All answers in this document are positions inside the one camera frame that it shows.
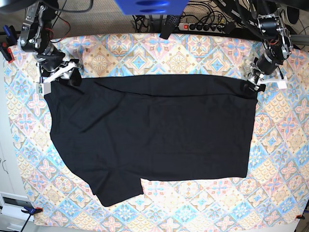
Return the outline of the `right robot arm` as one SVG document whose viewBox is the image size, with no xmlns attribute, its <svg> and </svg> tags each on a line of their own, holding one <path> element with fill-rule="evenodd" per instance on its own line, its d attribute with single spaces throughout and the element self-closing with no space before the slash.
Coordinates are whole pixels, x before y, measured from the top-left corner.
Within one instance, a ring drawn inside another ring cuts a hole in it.
<svg viewBox="0 0 309 232">
<path fill-rule="evenodd" d="M 27 9 L 18 44 L 24 52 L 33 54 L 41 85 L 56 80 L 65 85 L 78 87 L 82 82 L 79 60 L 65 61 L 65 53 L 57 49 L 51 41 L 53 35 L 51 25 L 55 18 L 56 10 L 42 1 L 33 3 Z"/>
</svg>

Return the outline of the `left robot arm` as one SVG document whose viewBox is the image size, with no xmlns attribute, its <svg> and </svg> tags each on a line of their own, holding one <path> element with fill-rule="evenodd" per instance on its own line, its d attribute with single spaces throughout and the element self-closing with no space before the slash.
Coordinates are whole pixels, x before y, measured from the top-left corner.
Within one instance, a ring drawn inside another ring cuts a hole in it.
<svg viewBox="0 0 309 232">
<path fill-rule="evenodd" d="M 287 88 L 287 77 L 280 66 L 292 53 L 293 45 L 290 34 L 276 4 L 263 0 L 249 0 L 249 12 L 257 21 L 253 25 L 239 12 L 244 25 L 251 33 L 262 41 L 264 52 L 250 63 L 245 88 L 254 91 L 264 91 L 266 84 L 275 83 L 279 89 Z"/>
</svg>

